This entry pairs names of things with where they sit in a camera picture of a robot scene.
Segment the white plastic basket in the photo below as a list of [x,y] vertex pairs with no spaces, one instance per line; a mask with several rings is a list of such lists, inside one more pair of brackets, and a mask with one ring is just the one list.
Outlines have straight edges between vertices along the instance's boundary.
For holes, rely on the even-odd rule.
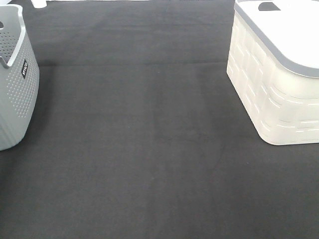
[[236,0],[227,74],[260,137],[319,142],[319,2]]

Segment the basket label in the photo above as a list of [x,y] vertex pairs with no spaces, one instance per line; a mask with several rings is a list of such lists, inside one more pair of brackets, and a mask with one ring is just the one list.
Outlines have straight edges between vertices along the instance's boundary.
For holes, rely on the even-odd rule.
[[25,79],[27,71],[28,71],[28,63],[26,62],[26,60],[24,60],[24,63],[23,63],[23,66],[22,66],[22,70],[21,70],[21,74],[22,74],[24,79]]

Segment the floor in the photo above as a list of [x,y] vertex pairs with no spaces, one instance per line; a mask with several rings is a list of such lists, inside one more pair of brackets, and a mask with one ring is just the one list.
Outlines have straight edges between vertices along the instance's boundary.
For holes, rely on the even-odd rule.
[[40,88],[0,152],[1,239],[317,239],[319,145],[257,135],[234,0],[25,0]]

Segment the gray lid edge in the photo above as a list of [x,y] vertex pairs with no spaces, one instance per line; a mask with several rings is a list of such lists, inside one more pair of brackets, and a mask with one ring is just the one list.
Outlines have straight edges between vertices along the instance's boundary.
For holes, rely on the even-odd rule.
[[273,53],[277,60],[288,70],[303,76],[319,78],[319,69],[308,66],[300,65],[286,56],[284,56],[280,50],[271,42],[271,40],[263,33],[263,31],[253,22],[253,20],[245,13],[240,7],[239,3],[243,1],[257,1],[257,0],[236,0],[234,9],[238,14],[246,21],[246,23],[252,28],[262,42]]

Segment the gray plastic basket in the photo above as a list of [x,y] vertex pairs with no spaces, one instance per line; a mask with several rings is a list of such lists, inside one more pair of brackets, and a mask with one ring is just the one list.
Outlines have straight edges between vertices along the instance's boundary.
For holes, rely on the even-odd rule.
[[0,150],[19,143],[29,125],[39,67],[26,33],[22,7],[0,6]]

